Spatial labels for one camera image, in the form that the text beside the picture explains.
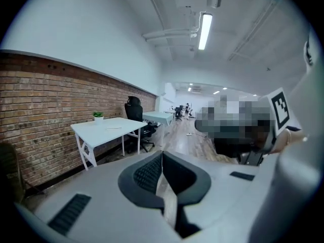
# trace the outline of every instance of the ceiling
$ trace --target ceiling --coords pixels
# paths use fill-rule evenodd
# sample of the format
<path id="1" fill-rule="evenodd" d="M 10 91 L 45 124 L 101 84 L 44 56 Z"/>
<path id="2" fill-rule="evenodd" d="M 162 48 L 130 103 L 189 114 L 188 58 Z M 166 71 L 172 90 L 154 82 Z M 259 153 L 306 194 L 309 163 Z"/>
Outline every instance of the ceiling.
<path id="1" fill-rule="evenodd" d="M 200 94 L 209 97 L 219 98 L 221 95 L 226 95 L 227 100 L 229 101 L 255 101 L 259 98 L 259 96 L 254 96 L 249 93 L 245 93 L 242 91 L 234 90 L 234 89 L 223 89 L 224 87 L 220 86 L 211 86 L 204 84 L 192 84 L 190 83 L 173 83 L 173 86 L 177 91 L 183 91 L 191 94 Z"/>
<path id="2" fill-rule="evenodd" d="M 258 65 L 293 88 L 305 73 L 303 46 L 309 26 L 290 0 L 126 0 L 137 16 L 146 41 L 161 60 L 217 60 Z M 199 27 L 201 12 L 213 15 L 206 49 L 197 37 L 164 38 L 166 29 Z"/>

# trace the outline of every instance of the white desk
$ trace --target white desk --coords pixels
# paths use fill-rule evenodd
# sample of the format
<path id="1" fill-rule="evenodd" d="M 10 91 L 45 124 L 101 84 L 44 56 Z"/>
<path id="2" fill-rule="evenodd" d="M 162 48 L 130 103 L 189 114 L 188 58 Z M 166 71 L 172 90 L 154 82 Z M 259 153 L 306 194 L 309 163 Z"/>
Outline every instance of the white desk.
<path id="1" fill-rule="evenodd" d="M 88 170 L 85 157 L 89 160 L 94 167 L 97 166 L 93 149 L 97 146 L 105 144 L 116 138 L 121 137 L 121 145 L 123 148 L 123 156 L 125 156 L 124 149 L 124 135 L 130 135 L 137 138 L 137 153 L 140 153 L 140 129 L 146 126 L 147 123 L 142 123 L 135 120 L 124 118 L 111 118 L 104 119 L 101 124 L 96 124 L 94 121 L 81 124 L 72 124 L 71 128 L 75 132 L 77 146 L 80 151 L 81 159 Z M 79 137 L 83 140 L 82 146 L 80 145 Z M 87 146 L 89 153 L 85 152 L 85 146 Z"/>
<path id="2" fill-rule="evenodd" d="M 165 113 L 173 113 L 173 114 L 176 113 L 176 111 L 172 111 L 172 110 L 165 110 L 164 112 Z"/>
<path id="3" fill-rule="evenodd" d="M 163 145 L 163 138 L 166 126 L 170 126 L 173 116 L 169 113 L 158 112 L 158 111 L 149 111 L 143 113 L 143 119 L 150 120 L 152 122 L 161 123 L 162 126 L 162 135 L 160 146 Z"/>

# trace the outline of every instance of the fluorescent light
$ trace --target fluorescent light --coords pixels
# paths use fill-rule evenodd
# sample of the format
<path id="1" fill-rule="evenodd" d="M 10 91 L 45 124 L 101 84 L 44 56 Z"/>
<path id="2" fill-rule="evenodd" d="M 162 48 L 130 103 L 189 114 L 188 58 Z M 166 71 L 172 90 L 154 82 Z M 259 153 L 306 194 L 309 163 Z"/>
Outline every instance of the fluorescent light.
<path id="1" fill-rule="evenodd" d="M 199 50 L 204 50 L 209 34 L 209 30 L 211 28 L 213 16 L 211 14 L 203 14 L 202 16 L 202 27 L 200 33 L 200 41 L 199 41 Z"/>

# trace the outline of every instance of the potted plant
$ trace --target potted plant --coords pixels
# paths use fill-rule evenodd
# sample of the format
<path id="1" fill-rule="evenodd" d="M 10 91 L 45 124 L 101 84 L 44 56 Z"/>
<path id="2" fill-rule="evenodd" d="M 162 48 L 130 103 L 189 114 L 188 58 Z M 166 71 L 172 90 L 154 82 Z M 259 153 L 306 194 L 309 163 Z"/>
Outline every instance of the potted plant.
<path id="1" fill-rule="evenodd" d="M 101 112 L 101 111 L 95 111 L 93 113 L 93 116 L 95 118 L 96 124 L 102 123 L 102 121 L 103 121 L 103 112 Z"/>

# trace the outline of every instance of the small green plant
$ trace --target small green plant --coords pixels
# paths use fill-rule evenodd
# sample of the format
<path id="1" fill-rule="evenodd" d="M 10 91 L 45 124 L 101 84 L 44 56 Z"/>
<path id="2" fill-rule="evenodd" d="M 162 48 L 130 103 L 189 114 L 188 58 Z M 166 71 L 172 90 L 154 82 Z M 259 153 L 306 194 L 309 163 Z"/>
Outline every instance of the small green plant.
<path id="1" fill-rule="evenodd" d="M 93 112 L 93 116 L 94 117 L 102 117 L 103 116 L 103 112 L 102 111 L 94 111 Z"/>

